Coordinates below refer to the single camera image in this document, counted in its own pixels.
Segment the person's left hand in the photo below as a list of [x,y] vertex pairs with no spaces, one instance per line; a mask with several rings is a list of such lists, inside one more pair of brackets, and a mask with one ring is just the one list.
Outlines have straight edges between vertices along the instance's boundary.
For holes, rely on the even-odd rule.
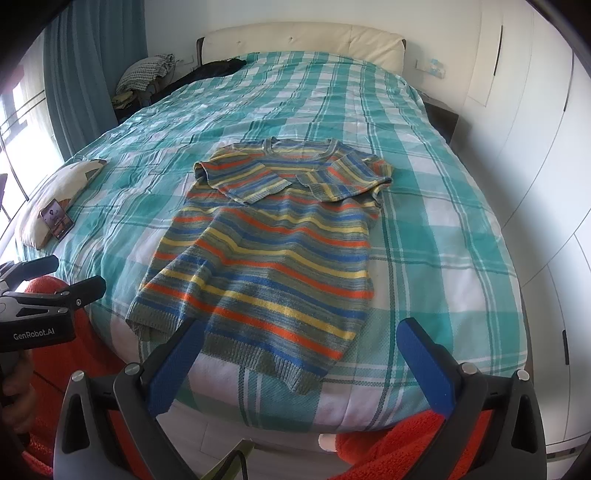
[[36,417],[37,393],[31,384],[33,373],[32,351],[22,351],[14,370],[2,384],[3,393],[12,401],[2,408],[2,422],[15,434],[28,433]]

